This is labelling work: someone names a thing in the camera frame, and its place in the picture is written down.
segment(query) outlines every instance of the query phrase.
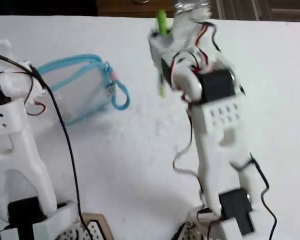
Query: white surface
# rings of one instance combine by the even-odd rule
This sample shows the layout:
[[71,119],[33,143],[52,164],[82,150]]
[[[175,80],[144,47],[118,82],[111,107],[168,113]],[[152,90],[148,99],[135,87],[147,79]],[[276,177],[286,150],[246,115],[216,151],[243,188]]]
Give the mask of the white surface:
[[[189,140],[178,93],[157,93],[147,35],[153,19],[0,16],[0,36],[35,66],[100,55],[127,86],[131,105],[68,128],[85,212],[103,213],[116,240],[170,239],[200,203],[195,178],[172,159]],[[270,183],[273,240],[300,238],[300,23],[215,21],[216,41],[246,91],[248,146]],[[31,118],[59,200],[75,199],[70,156],[54,110]],[[183,167],[198,167],[195,145]]]

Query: blue lanyard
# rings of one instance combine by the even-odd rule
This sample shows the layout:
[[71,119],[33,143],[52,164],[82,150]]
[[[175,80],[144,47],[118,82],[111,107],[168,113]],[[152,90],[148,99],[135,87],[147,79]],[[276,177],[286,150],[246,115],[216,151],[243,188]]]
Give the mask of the blue lanyard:
[[101,57],[99,57],[98,55],[82,54],[82,55],[69,56],[69,57],[48,62],[38,67],[37,70],[41,75],[44,75],[46,73],[49,73],[57,69],[61,69],[61,68],[65,68],[68,66],[85,63],[85,62],[89,62],[89,63],[83,66],[82,68],[80,68],[79,70],[77,70],[72,76],[51,86],[50,87],[51,90],[57,91],[60,88],[64,87],[65,85],[71,83],[75,79],[79,78],[86,71],[89,71],[94,68],[99,68],[102,76],[102,82],[100,83],[100,87],[102,87],[103,85],[103,87],[108,88],[110,86],[114,87],[115,85],[117,85],[121,89],[121,91],[125,94],[126,102],[123,105],[118,105],[116,93],[114,93],[111,97],[112,105],[117,110],[125,110],[130,104],[130,96],[129,96],[128,89],[118,79],[110,78],[110,76],[114,74],[114,69],[110,66],[108,62],[103,63]]

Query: green marker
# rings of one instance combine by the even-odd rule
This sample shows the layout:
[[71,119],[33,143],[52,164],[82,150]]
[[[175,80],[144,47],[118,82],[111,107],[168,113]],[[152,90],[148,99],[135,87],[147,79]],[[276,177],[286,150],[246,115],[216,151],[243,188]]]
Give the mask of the green marker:
[[[159,34],[161,35],[167,35],[167,14],[164,10],[159,10],[158,16],[158,27],[159,27]],[[162,98],[166,97],[166,89],[165,89],[165,81],[164,77],[160,74],[159,76],[159,94]]]
[[167,31],[167,14],[166,14],[166,11],[159,10],[157,20],[158,20],[158,26],[159,26],[159,33],[161,35],[167,35],[168,31]]

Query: wooden furniture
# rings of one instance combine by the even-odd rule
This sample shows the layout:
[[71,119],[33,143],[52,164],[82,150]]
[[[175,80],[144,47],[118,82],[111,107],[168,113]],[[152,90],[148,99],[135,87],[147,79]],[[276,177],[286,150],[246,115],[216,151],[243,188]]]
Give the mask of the wooden furniture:
[[173,0],[97,0],[99,16],[155,17],[164,9],[168,17],[174,15]]
[[274,20],[300,21],[300,0],[269,0]]
[[[300,21],[300,0],[210,0],[213,19]],[[174,15],[174,0],[97,0],[99,16],[155,17],[164,9]]]

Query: clear plastic pouch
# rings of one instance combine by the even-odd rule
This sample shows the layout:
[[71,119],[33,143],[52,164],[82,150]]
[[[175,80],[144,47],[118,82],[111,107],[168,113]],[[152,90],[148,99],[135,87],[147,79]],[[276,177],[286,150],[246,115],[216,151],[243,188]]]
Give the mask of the clear plastic pouch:
[[[76,55],[48,62],[37,68],[55,94],[62,118],[68,125],[89,117],[112,104],[125,110],[130,104],[127,88],[108,62],[93,54]],[[126,102],[116,102],[116,87]]]

